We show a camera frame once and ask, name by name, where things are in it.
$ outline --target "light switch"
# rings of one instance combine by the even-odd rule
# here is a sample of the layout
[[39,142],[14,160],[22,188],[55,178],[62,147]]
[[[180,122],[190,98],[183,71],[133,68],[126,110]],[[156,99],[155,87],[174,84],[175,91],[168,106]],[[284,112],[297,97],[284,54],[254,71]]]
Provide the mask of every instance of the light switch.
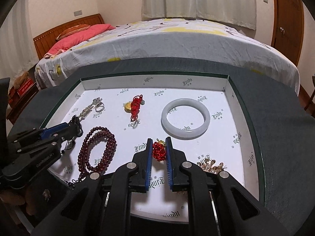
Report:
[[79,16],[79,15],[82,15],[82,10],[81,11],[75,11],[73,14],[74,14],[75,17]]

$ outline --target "silver bolt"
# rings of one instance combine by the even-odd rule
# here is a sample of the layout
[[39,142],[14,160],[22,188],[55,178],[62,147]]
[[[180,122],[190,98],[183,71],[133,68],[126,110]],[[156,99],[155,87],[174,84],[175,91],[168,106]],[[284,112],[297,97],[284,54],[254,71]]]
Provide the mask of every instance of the silver bolt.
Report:
[[92,173],[92,174],[90,175],[90,178],[91,178],[92,180],[96,180],[96,179],[98,179],[99,177],[100,177],[100,174],[97,173],[97,172],[94,172],[94,173]]
[[136,166],[137,166],[137,164],[134,162],[130,162],[127,164],[127,168],[129,168],[129,169],[134,169]]
[[187,169],[192,166],[192,164],[191,164],[189,161],[184,161],[184,162],[182,163],[182,165],[183,165],[184,168],[187,168]]
[[219,173],[219,175],[220,175],[221,178],[228,178],[229,177],[229,173],[226,172],[226,171],[221,171]]

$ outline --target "ring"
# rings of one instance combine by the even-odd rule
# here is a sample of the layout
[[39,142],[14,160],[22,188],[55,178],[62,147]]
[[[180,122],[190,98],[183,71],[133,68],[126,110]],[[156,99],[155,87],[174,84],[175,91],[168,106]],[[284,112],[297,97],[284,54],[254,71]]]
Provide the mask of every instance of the ring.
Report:
[[[190,106],[197,109],[204,117],[204,124],[193,130],[181,130],[179,128],[174,127],[167,120],[167,114],[171,109],[177,106]],[[171,133],[172,135],[180,138],[192,139],[200,136],[208,129],[210,124],[210,113],[208,109],[205,107],[205,105],[203,105],[202,103],[191,98],[180,98],[168,103],[164,107],[161,115],[161,122],[165,130]]]
[[103,102],[100,102],[98,103],[96,106],[95,106],[95,112],[102,112],[104,110],[105,106],[104,106],[104,103]]

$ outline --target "door frame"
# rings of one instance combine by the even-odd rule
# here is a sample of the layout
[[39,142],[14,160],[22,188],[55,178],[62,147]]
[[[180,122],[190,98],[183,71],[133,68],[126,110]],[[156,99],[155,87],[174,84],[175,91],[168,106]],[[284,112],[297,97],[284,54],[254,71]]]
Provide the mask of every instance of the door frame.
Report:
[[[303,2],[302,0],[300,0],[301,2],[301,8],[302,8],[302,37],[300,40],[300,49],[299,49],[299,53],[297,56],[297,61],[294,63],[296,65],[296,67],[298,66],[299,60],[300,60],[300,56],[301,56],[301,51],[302,51],[302,45],[303,45],[303,38],[304,38],[304,8],[303,8]],[[277,23],[278,23],[278,0],[274,0],[274,20],[273,20],[273,32],[272,32],[272,39],[271,39],[271,47],[274,47],[275,44],[275,40],[276,40],[276,33],[277,33]]]

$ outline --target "door handle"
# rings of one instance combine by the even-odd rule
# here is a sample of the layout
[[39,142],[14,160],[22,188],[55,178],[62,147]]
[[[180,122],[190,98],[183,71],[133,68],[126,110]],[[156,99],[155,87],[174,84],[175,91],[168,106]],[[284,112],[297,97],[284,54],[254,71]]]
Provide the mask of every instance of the door handle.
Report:
[[282,32],[282,35],[284,35],[285,30],[284,30],[284,28],[283,28],[283,27],[280,27],[280,31]]

